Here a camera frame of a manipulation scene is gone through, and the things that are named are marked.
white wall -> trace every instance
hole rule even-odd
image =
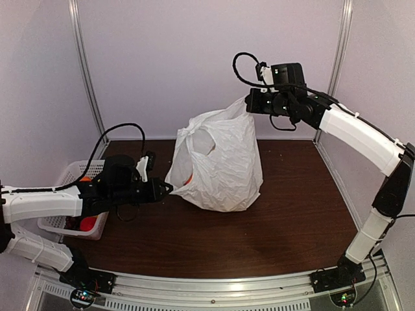
[[[189,118],[249,93],[231,68],[241,51],[270,65],[300,62],[308,85],[326,90],[342,1],[89,0],[80,1],[79,12],[105,126],[134,121],[150,138],[173,138]],[[254,65],[239,62],[253,81]],[[258,137],[314,135],[304,124],[277,132],[267,117],[257,119]],[[280,119],[281,127],[290,126]],[[122,129],[110,137],[137,133]]]
[[[392,137],[415,143],[415,2],[355,1],[350,42],[336,97]],[[332,137],[322,144],[342,177],[361,220],[368,216],[383,176],[369,161]],[[415,185],[404,213],[415,212]],[[383,249],[404,309],[415,310],[415,219],[399,220]]]
[[[67,0],[0,2],[0,178],[54,185],[88,158],[98,133],[88,106]],[[35,265],[0,255],[0,310],[21,310]]]

red object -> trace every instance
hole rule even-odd
[[[184,183],[184,186],[186,186],[188,183],[190,183],[193,179],[193,174],[190,175],[189,179]]]
[[[90,231],[97,222],[97,217],[85,217],[81,220],[79,229],[81,231]]]

wooden table surface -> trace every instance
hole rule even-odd
[[[132,222],[112,211],[100,241],[66,238],[92,268],[158,277],[234,278],[334,266],[356,231],[311,141],[259,141],[264,183],[244,212],[204,211],[178,196],[139,208]],[[105,156],[136,159],[140,143],[114,141]],[[164,178],[174,141],[147,141],[152,176]],[[134,211],[121,209],[125,218]]]

black cable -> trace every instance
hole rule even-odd
[[[247,56],[249,56],[249,57],[251,57],[252,59],[254,59],[255,60],[255,62],[257,63],[257,64],[259,64],[259,61],[258,61],[258,59],[253,55],[253,54],[250,54],[250,53],[247,53],[247,52],[240,52],[240,53],[238,53],[238,54],[236,54],[235,55],[235,57],[233,58],[233,61],[232,61],[232,68],[233,68],[233,72],[235,73],[235,75],[236,75],[236,77],[241,81],[241,82],[243,82],[243,83],[245,83],[245,84],[247,84],[247,85],[249,85],[249,86],[252,86],[252,87],[259,87],[259,88],[261,88],[261,89],[264,89],[264,88],[267,88],[267,89],[271,89],[271,88],[274,88],[274,89],[281,89],[282,87],[287,87],[287,86],[291,86],[291,87],[296,87],[296,88],[298,88],[298,89],[304,89],[304,90],[306,90],[306,91],[308,91],[308,92],[310,92],[310,93],[312,93],[312,94],[315,94],[315,95],[318,95],[318,96],[320,96],[320,97],[322,97],[322,98],[325,98],[325,99],[327,99],[327,100],[330,100],[331,102],[333,102],[333,103],[339,103],[339,101],[337,100],[337,99],[335,99],[335,98],[333,98],[333,97],[331,97],[330,95],[328,95],[328,94],[325,94],[325,93],[322,93],[322,92],[319,92],[319,91],[316,91],[315,89],[311,89],[311,88],[309,88],[309,87],[306,87],[306,86],[299,86],[298,84],[293,84],[293,83],[286,83],[286,84],[258,84],[258,83],[253,83],[253,82],[251,82],[251,81],[247,81],[247,80],[245,80],[240,74],[239,74],[239,72],[238,72],[238,69],[237,69],[237,67],[236,67],[236,62],[237,62],[237,59],[240,57],[240,56],[242,56],[242,55],[247,55]]]
[[[85,177],[85,175],[88,173],[89,167],[91,166],[91,162],[93,160],[93,156],[95,155],[95,153],[97,152],[97,149],[99,147],[99,144],[101,143],[101,141],[104,139],[105,135],[110,133],[111,131],[114,131],[117,128],[122,128],[125,126],[133,126],[135,128],[137,128],[140,132],[141,132],[141,136],[142,136],[142,143],[141,143],[141,156],[143,156],[144,154],[144,147],[145,147],[145,133],[143,131],[143,129],[140,127],[140,125],[136,124],[136,123],[121,123],[118,125],[113,126],[112,128],[108,128],[98,139],[97,144],[95,145],[91,156],[88,159],[88,163],[86,165],[86,168],[84,169],[83,173],[75,180],[72,181],[71,183],[68,183],[67,185],[63,185],[63,186],[59,186],[56,188],[27,188],[27,189],[15,189],[11,192],[9,191],[3,191],[1,194],[9,194],[9,193],[28,193],[28,192],[52,192],[52,191],[60,191],[60,190],[65,190],[68,189],[74,185],[76,185],[82,178]]]
[[[372,254],[371,253],[369,253],[369,259],[370,259],[370,262],[373,264],[373,268],[374,268],[374,270],[375,270],[375,276],[374,276],[374,278],[373,278],[373,281],[372,281],[372,283],[371,283],[371,285],[370,285],[370,287],[369,287],[369,289],[366,291],[366,293],[364,293],[364,295],[358,300],[358,301],[356,301],[356,302],[354,302],[353,303],[353,306],[355,306],[355,305],[357,305],[357,304],[359,304],[359,303],[361,303],[362,302],[362,300],[364,299],[364,298],[366,298],[366,296],[370,293],[370,291],[372,290],[372,288],[375,286],[375,283],[376,283],[376,278],[377,278],[377,268],[376,268],[376,265],[375,265],[375,262],[374,262],[374,260],[373,260],[373,258],[372,258]]]
[[[137,218],[138,206],[137,206],[137,209],[136,209],[136,214],[133,217],[129,218],[129,219],[124,219],[123,217],[121,217],[121,215],[119,214],[119,206],[118,205],[115,207],[115,212],[117,213],[117,217],[120,221],[122,221],[122,222],[132,222],[133,220],[135,220]]]
[[[415,217],[415,214],[404,214],[404,215],[399,215],[399,216],[397,216],[395,219],[398,219],[398,218],[405,218],[405,217]]]
[[[253,55],[253,54],[250,54],[250,53],[247,53],[247,52],[240,52],[240,53],[238,53],[238,54],[236,54],[235,55],[235,57],[233,58],[233,61],[232,61],[232,68],[233,68],[233,72],[235,73],[235,75],[236,75],[236,77],[241,81],[241,82],[243,82],[243,83],[245,83],[245,84],[247,84],[247,85],[249,85],[249,86],[252,86],[252,87],[258,87],[258,88],[261,88],[261,89],[264,89],[264,88],[267,88],[267,89],[271,89],[271,88],[274,88],[274,89],[277,89],[277,90],[280,90],[282,87],[287,87],[287,86],[291,86],[291,87],[295,87],[295,88],[298,88],[298,89],[304,89],[304,90],[306,90],[306,91],[308,91],[308,92],[310,92],[310,93],[312,93],[312,94],[315,94],[315,95],[317,95],[317,96],[319,96],[319,97],[322,97],[322,98],[324,98],[324,99],[326,99],[326,100],[328,100],[328,101],[330,101],[330,102],[332,102],[333,104],[336,104],[343,112],[345,112],[345,113],[347,113],[347,114],[349,114],[349,115],[353,115],[353,116],[355,116],[355,114],[354,113],[352,113],[351,111],[348,111],[347,109],[344,109],[341,105],[340,105],[340,102],[337,100],[337,99],[335,99],[334,97],[332,97],[332,96],[330,96],[330,95],[328,95],[328,94],[325,94],[325,93],[323,93],[323,92],[319,92],[319,91],[316,91],[316,90],[314,90],[314,89],[311,89],[311,88],[309,88],[309,87],[306,87],[306,86],[299,86],[299,85],[297,85],[297,84],[291,84],[291,83],[286,83],[286,84],[265,84],[265,85],[263,85],[263,84],[258,84],[258,83],[253,83],[253,82],[251,82],[251,81],[247,81],[247,80],[245,80],[240,74],[239,74],[239,72],[238,72],[238,69],[237,69],[237,67],[236,67],[236,62],[237,62],[237,59],[240,57],[240,56],[242,56],[242,55],[247,55],[247,56],[249,56],[249,57],[251,57],[252,59],[254,59],[255,61],[256,61],[256,63],[257,64],[259,64],[259,61],[258,61],[258,59]],[[372,127],[373,129],[375,129],[375,130],[377,130],[379,133],[381,133],[382,135],[384,135],[388,140],[390,140],[390,141],[392,141],[393,143],[395,143],[395,139],[393,139],[391,136],[389,136],[387,133],[385,133],[384,131],[382,131],[381,129],[379,129],[377,126],[375,126],[375,125],[373,125],[372,123],[370,123],[369,121],[367,121],[366,119],[364,119],[364,118],[362,118],[362,117],[360,117],[360,116],[358,116],[357,117],[360,121],[363,121],[364,123],[366,123],[368,126],[370,126],[370,127]],[[404,150],[407,150],[407,147],[404,145],[404,144],[397,144],[400,148],[402,148],[402,149],[404,149]]]
[[[276,125],[274,124],[274,122],[272,121],[272,117],[275,117],[273,115],[270,115],[270,122],[273,128],[275,128],[276,130],[279,131],[286,131],[286,132],[293,132],[297,129],[297,125],[293,124],[293,128],[277,128]]]

vent grille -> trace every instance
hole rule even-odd
[[[50,216],[43,218],[49,224],[49,227],[61,228],[65,226],[65,216]]]
[[[114,311],[198,311],[197,308],[166,308],[165,306],[146,306],[143,304],[127,303],[117,300],[107,299],[105,307]],[[203,308],[203,310],[217,310],[217,308]],[[279,303],[272,306],[264,306],[262,308],[221,308],[221,310],[229,311],[311,311],[308,299],[295,301],[290,303]]]
[[[68,289],[50,283],[45,284],[43,291],[63,298],[69,298],[71,295],[71,292]]]
[[[86,168],[86,164],[80,164],[79,169],[81,172],[83,172]],[[103,164],[93,164],[89,167],[88,172],[86,173],[87,177],[94,178],[96,175],[102,172],[102,169],[104,168]]]
[[[72,181],[76,180],[78,176],[74,176],[70,171],[66,172],[66,175],[62,178],[59,184],[61,185],[67,185],[68,183],[71,183]]]

